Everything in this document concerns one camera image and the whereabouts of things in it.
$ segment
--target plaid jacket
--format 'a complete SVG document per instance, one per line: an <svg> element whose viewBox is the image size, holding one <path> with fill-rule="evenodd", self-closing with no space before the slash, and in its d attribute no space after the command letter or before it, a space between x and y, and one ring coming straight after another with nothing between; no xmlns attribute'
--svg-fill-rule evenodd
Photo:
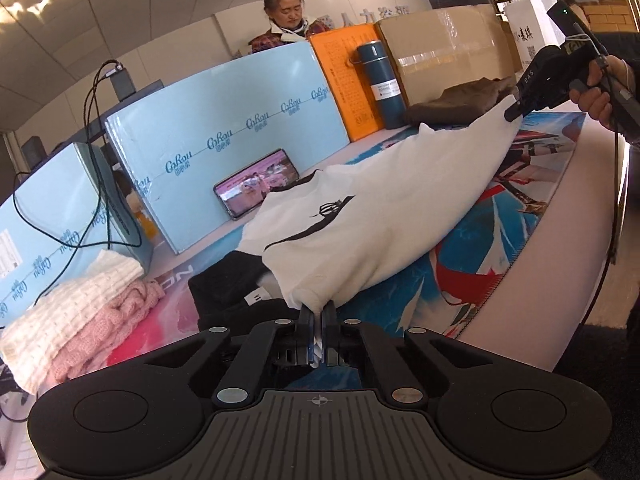
<svg viewBox="0 0 640 480"><path fill-rule="evenodd" d="M308 39L310 36L314 34L319 34L320 32L327 32L331 30L327 25L325 25L320 20L315 20L309 28L306 30L305 37ZM303 41L302 38L299 37L298 40L293 39L292 41L284 41L283 36L286 38L287 36L291 36L291 34L286 34L280 28L273 24L271 30L268 30L264 34L258 36L257 38L253 38L249 45L251 45L251 50L255 54L256 52L261 52L263 50L269 50L270 48L275 48L277 46L283 46L288 43L293 43L294 41Z"/></svg>

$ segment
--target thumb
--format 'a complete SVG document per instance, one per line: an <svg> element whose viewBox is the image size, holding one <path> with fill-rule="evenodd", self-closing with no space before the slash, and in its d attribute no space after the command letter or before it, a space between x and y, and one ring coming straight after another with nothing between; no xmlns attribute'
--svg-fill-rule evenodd
<svg viewBox="0 0 640 480"><path fill-rule="evenodd" d="M594 60L589 63L589 77L587 78L587 86L596 86L602 81L602 69Z"/></svg>

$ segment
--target hand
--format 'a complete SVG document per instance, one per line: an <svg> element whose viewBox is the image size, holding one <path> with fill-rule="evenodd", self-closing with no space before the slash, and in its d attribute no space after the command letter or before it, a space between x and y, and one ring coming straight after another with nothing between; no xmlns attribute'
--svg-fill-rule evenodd
<svg viewBox="0 0 640 480"><path fill-rule="evenodd" d="M627 67L626 63L615 56L608 56L607 62L609 63L611 74L622 84L628 84L630 90L633 92L636 84L633 79L633 72ZM603 78L604 74L596 61L591 61L591 63L589 63L587 86L596 86ZM600 88L591 88L582 94L577 90L571 90L569 92L569 98L578 105L580 110L588 112L591 119L600 121L600 124L609 130L612 129L610 125L613 108L610 102L611 96L608 92L603 92Z"/></svg>

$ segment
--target ribbed gray surface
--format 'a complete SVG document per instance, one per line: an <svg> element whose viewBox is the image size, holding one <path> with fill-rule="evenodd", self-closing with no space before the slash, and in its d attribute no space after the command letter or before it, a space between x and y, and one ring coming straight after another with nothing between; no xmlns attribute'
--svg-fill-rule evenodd
<svg viewBox="0 0 640 480"><path fill-rule="evenodd" d="M267 392L258 406L215 416L187 455L140 480L503 478L462 462L423 416L386 408L373 392Z"/></svg>

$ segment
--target dark blue vacuum flask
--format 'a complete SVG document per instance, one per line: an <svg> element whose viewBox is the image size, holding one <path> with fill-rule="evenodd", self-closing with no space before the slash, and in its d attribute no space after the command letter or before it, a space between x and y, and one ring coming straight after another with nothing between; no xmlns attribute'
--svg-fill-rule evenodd
<svg viewBox="0 0 640 480"><path fill-rule="evenodd" d="M357 51L378 102L385 128L393 130L405 126L403 115L406 106L384 45L380 40L370 41L359 46Z"/></svg>

